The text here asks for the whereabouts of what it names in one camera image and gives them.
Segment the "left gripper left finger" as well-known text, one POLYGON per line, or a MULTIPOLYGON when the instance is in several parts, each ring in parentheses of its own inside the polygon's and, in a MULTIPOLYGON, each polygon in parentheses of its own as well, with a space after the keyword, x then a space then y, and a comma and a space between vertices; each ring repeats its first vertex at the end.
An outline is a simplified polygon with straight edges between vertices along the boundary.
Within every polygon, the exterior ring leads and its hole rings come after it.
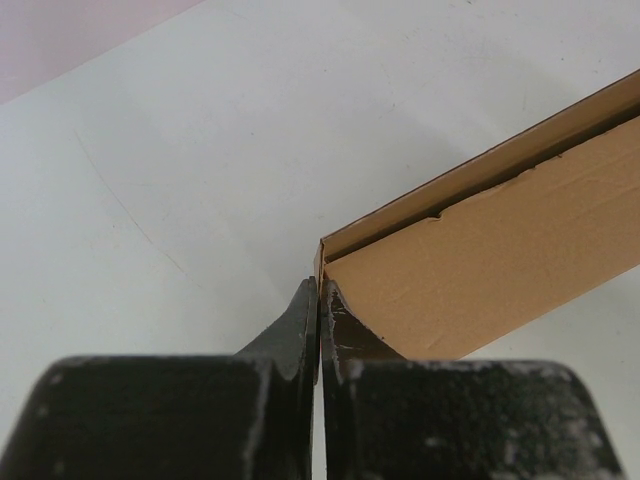
POLYGON ((35 383, 5 479, 307 479, 318 292, 233 355, 75 356, 35 383))

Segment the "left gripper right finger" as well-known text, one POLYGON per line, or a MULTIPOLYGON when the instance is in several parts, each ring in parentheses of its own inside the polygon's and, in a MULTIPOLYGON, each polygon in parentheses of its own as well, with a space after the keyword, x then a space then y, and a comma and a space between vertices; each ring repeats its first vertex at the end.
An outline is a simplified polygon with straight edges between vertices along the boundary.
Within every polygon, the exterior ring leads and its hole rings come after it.
POLYGON ((331 479, 621 479, 592 397, 548 361, 404 358, 349 309, 319 300, 331 479))

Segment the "brown cardboard box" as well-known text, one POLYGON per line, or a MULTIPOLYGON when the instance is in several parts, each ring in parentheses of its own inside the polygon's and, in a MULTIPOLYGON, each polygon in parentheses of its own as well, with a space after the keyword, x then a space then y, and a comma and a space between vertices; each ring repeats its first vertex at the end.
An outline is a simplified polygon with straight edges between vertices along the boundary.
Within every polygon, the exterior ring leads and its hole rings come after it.
POLYGON ((458 359, 639 263, 630 74, 324 237, 316 270, 410 359, 458 359))

